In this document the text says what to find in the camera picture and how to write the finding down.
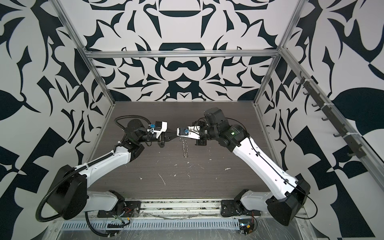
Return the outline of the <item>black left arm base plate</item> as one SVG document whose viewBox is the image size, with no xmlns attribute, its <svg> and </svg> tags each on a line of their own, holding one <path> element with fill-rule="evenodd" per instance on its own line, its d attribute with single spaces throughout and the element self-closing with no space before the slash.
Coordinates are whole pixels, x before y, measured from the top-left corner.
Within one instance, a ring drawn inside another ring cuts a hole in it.
<svg viewBox="0 0 384 240">
<path fill-rule="evenodd" d="M 141 201 L 124 201 L 118 202 L 111 211 L 99 211 L 98 218 L 114 218 L 119 216 L 121 218 L 135 217 L 141 211 Z"/>
</svg>

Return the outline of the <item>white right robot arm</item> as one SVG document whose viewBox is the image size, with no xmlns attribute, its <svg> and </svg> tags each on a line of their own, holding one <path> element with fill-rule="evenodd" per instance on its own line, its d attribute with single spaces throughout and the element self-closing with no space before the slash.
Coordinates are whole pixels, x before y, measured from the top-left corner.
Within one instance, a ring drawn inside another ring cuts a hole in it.
<svg viewBox="0 0 384 240">
<path fill-rule="evenodd" d="M 195 139 L 198 146 L 217 141 L 244 161 L 266 184 L 266 193 L 245 190 L 239 195 L 241 206 L 248 211 L 268 212 L 277 222 L 288 226 L 309 198 L 310 185 L 280 168 L 256 144 L 246 128 L 236 122 L 230 124 L 219 108 L 204 112 L 203 120 L 178 130 L 178 135 Z"/>
</svg>

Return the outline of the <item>steel ring plate with keyrings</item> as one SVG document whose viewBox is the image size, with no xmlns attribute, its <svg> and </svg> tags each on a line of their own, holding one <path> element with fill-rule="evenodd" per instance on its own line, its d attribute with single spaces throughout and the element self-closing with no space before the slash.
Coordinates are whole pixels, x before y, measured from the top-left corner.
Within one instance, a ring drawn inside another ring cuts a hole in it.
<svg viewBox="0 0 384 240">
<path fill-rule="evenodd" d="M 188 158 L 188 141 L 186 138 L 181 138 L 181 143 L 182 143 L 182 151 L 183 151 L 183 157 Z"/>
</svg>

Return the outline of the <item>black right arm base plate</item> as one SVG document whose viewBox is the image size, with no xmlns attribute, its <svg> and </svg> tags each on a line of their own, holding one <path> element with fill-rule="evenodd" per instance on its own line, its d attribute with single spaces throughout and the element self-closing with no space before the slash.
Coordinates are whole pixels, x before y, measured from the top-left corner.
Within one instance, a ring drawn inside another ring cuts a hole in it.
<svg viewBox="0 0 384 240">
<path fill-rule="evenodd" d="M 261 216 L 261 211 L 247 210 L 240 201 L 221 200 L 221 216 L 224 218 L 235 216 Z"/>
</svg>

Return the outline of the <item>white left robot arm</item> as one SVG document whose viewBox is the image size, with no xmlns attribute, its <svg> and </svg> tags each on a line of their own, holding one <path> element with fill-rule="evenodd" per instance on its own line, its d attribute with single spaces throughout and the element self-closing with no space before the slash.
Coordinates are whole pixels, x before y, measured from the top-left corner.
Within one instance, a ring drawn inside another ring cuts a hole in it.
<svg viewBox="0 0 384 240">
<path fill-rule="evenodd" d="M 126 126 L 119 121 L 130 119 Z M 104 175 L 137 159 L 145 146 L 158 143 L 162 148 L 176 137 L 187 136 L 188 128 L 169 130 L 167 122 L 151 123 L 138 115 L 121 116 L 114 120 L 124 131 L 124 136 L 107 154 L 90 161 L 59 169 L 55 179 L 39 203 L 36 219 L 49 222 L 57 218 L 72 219 L 81 212 L 119 211 L 124 198 L 114 191 L 90 192 L 89 187 Z"/>
</svg>

